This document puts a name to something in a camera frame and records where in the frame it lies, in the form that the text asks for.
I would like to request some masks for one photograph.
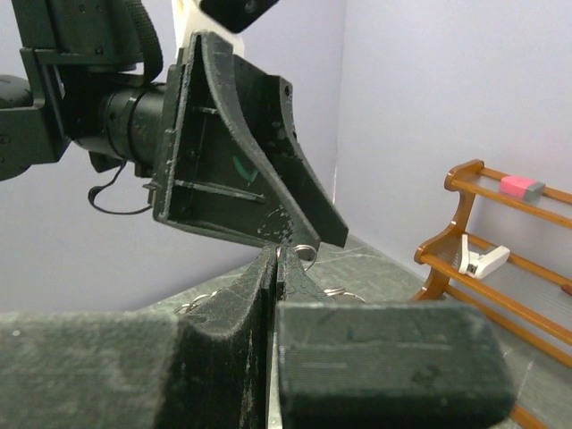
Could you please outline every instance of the wooden rack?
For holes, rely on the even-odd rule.
[[[572,297],[566,293],[572,284],[569,278],[514,253],[511,253],[509,261],[505,265],[482,280],[476,280],[458,272],[458,259],[460,258],[458,249],[463,234],[468,235],[469,246],[474,251],[502,244],[488,242],[466,231],[476,196],[485,197],[542,218],[564,227],[568,231],[572,229],[572,194],[546,187],[538,205],[533,206],[498,191],[499,181],[506,175],[503,172],[486,168],[484,162],[480,160],[470,161],[449,171],[445,179],[445,189],[459,193],[458,209],[449,226],[443,232],[426,241],[417,249],[416,262],[431,266],[431,272],[425,285],[413,299],[437,299],[443,293],[447,293],[455,299],[474,304],[497,324],[504,326],[562,364],[571,367],[572,357],[564,350],[555,347],[535,333],[529,332],[514,319],[500,314],[484,301],[474,298],[472,294],[469,295],[451,284],[451,280],[453,280],[465,285],[469,290],[476,292],[477,296],[484,297],[497,306],[508,310],[511,314],[548,333],[567,346],[572,345],[570,329],[554,322],[546,315],[533,311],[498,290],[502,288],[495,288],[497,284],[509,282],[512,274],[516,274],[521,280],[526,279],[527,283],[538,288],[558,288],[555,293],[561,293],[562,298],[558,300],[559,304],[555,311],[560,312],[561,319],[570,317],[568,320],[572,320]],[[520,406],[515,407],[512,418],[524,428],[546,427]]]

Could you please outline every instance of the wall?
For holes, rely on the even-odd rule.
[[[165,60],[175,56],[164,2],[143,2]],[[282,0],[244,38],[247,58],[290,79],[302,146],[331,190],[345,2]],[[0,25],[0,72],[23,76],[21,46],[8,2]],[[315,25],[319,19],[320,26]],[[116,209],[145,204],[144,183],[126,172],[102,194]],[[59,164],[35,166],[0,185],[0,312],[135,309],[252,260],[257,251],[191,236],[150,214],[108,216],[91,209],[88,189],[110,178],[70,147]]]
[[[565,0],[348,2],[336,202],[352,232],[426,275],[413,255],[454,214],[452,166],[481,158],[571,191],[570,22]],[[570,231],[474,213],[485,238],[572,276]]]

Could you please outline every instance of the white plastic part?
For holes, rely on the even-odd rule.
[[[480,255],[468,249],[468,236],[461,237],[460,264],[458,271],[474,279],[481,280],[509,260],[510,250],[498,246],[490,252]]]
[[[232,44],[235,55],[244,57],[244,41],[242,37],[228,31],[221,24],[203,13],[198,7],[200,2],[201,0],[171,0],[177,53],[179,49],[185,49],[183,61],[187,60],[189,54],[190,35],[194,31],[200,30],[216,32],[221,38]]]

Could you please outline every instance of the tiled floor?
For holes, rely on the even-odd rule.
[[[240,268],[227,273],[143,311],[172,311],[200,294],[230,285],[243,271]],[[423,284],[422,279],[357,240],[349,240],[344,249],[323,245],[308,275],[323,289],[343,286],[371,303],[410,299]],[[500,327],[496,332],[517,386],[519,403],[550,429],[572,428],[572,371],[510,332]],[[269,427],[282,428],[275,372]],[[497,427],[519,426],[508,420]]]

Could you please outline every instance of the green mark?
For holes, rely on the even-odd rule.
[[[234,166],[236,167],[236,171],[239,172],[240,176],[247,181],[248,183],[252,183],[258,176],[258,170],[253,172],[247,172],[247,169],[242,166],[239,158],[236,156],[232,157],[232,161],[234,162]]]

